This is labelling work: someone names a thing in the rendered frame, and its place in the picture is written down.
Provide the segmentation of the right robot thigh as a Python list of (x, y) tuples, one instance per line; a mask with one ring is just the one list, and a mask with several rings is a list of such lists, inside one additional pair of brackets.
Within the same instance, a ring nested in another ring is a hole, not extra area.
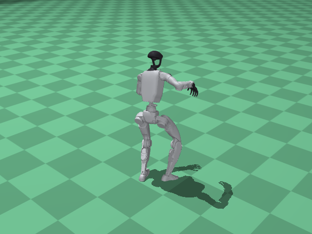
[(181, 142), (180, 134), (175, 123), (166, 115), (156, 116), (156, 123), (158, 127), (164, 128), (164, 130), (173, 138), (171, 141), (171, 147), (174, 149), (177, 141)]

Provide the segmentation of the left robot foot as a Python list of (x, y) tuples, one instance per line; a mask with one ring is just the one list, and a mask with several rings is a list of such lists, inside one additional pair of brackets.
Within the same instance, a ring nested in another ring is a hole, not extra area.
[(146, 169), (146, 175), (144, 175), (142, 172), (142, 174), (140, 174), (140, 176), (139, 176), (139, 181), (144, 181), (146, 179), (146, 177), (149, 175), (149, 173), (150, 173), (149, 169)]

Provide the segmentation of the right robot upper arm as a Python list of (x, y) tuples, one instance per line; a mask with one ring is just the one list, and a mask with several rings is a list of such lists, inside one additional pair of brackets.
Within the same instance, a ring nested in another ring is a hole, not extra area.
[(169, 84), (173, 85), (176, 90), (181, 91), (183, 89), (184, 85), (179, 84), (170, 74), (164, 72), (160, 72), (159, 74), (161, 80), (167, 81)]

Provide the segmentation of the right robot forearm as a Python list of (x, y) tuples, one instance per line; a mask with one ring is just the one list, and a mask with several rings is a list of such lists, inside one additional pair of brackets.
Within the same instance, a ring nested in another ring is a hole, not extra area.
[(194, 81), (178, 81), (179, 84), (184, 85), (183, 89), (191, 88)]

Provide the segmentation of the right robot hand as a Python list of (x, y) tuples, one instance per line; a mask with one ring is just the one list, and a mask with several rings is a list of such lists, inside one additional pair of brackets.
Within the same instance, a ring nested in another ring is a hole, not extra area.
[[(191, 89), (191, 93), (192, 93), (192, 91), (193, 91), (193, 95), (194, 95), (194, 93), (195, 93), (194, 97), (195, 97), (195, 96), (197, 97), (197, 95), (198, 95), (198, 90), (197, 90), (197, 88), (195, 87), (195, 84), (194, 84), (194, 83), (192, 84), (192, 87), (191, 87), (191, 88), (188, 88), (188, 89), (187, 89), (187, 91), (188, 91), (189, 89)], [(190, 93), (190, 95), (191, 95), (191, 93)], [(192, 95), (192, 96), (193, 96), (193, 95)]]

